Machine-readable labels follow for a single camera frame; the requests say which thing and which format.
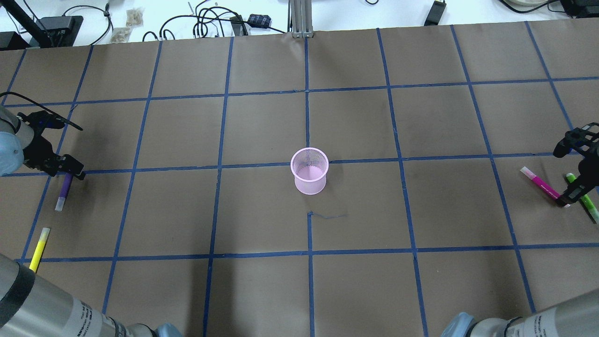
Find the robotic hand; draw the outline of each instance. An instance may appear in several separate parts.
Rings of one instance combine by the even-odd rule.
[[[5,92],[0,97],[8,94],[22,97],[44,110],[28,116],[23,113],[15,116],[0,106],[0,176],[15,172],[25,164],[30,169],[46,172],[50,176],[56,176],[58,171],[62,171],[83,180],[83,164],[71,155],[60,156],[54,153],[52,144],[41,135],[46,128],[59,130],[66,124],[78,130],[83,129],[23,95]]]
[[[589,123],[582,128],[566,132],[565,137],[553,150],[553,155],[557,158],[563,158],[572,149],[584,157],[578,164],[580,176],[555,200],[562,207],[577,202],[583,195],[599,186],[599,134],[591,132],[592,127],[599,127],[599,124]]]

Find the white floor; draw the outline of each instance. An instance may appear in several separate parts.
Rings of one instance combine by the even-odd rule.
[[[115,27],[124,27],[126,10],[143,7],[144,26],[133,30],[129,42],[141,41],[146,31],[158,30],[172,16],[192,14],[187,1],[143,1],[143,0],[110,0],[110,13]],[[195,7],[200,1],[191,2]],[[518,14],[509,11],[498,0],[446,0],[447,7],[441,19],[441,25],[457,25],[485,22],[516,22],[535,20],[567,19],[564,13],[552,13],[547,7],[541,8],[530,14]],[[28,13],[23,0],[17,0]],[[379,0],[376,5],[368,5],[364,0],[313,0],[313,24],[315,31],[336,31],[368,28],[387,28],[404,26],[422,26],[433,0]],[[105,0],[29,0],[38,17],[60,16],[69,7],[75,5],[94,5],[104,8]],[[287,0],[209,0],[202,7],[223,6],[238,12],[247,20],[250,14],[267,14],[273,22],[272,27],[286,30],[287,27]],[[562,10],[559,3],[553,4],[554,10]],[[107,26],[106,18],[98,10],[78,9],[69,12],[72,15],[84,17],[83,26],[79,32],[76,46],[83,46],[97,39]],[[193,18],[175,19],[167,25],[177,39],[193,38]],[[226,34],[231,34],[231,26],[225,28]],[[211,35],[214,27],[210,25]],[[14,25],[7,16],[6,11],[0,9],[0,31],[14,31]],[[251,35],[270,34],[264,29],[252,29]],[[108,43],[109,33],[99,44]],[[26,41],[31,36],[22,34]]]

